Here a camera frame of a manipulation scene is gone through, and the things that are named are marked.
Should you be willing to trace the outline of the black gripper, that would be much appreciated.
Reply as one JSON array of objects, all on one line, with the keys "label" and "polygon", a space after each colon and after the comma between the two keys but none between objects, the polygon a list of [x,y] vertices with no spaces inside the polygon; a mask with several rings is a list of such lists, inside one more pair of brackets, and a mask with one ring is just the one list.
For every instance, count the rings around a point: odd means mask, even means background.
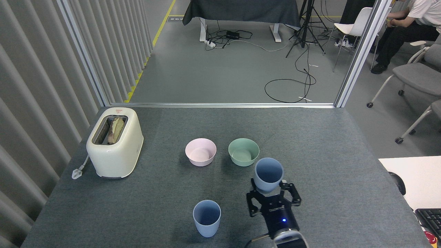
[{"label": "black gripper", "polygon": [[[249,216],[253,218],[259,213],[263,215],[271,239],[280,232],[300,230],[291,206],[299,207],[302,199],[293,183],[283,179],[279,187],[278,196],[266,197],[257,189],[252,189],[246,194]],[[286,191],[290,193],[291,200],[285,198]],[[253,203],[254,199],[260,204],[260,208]]]}]

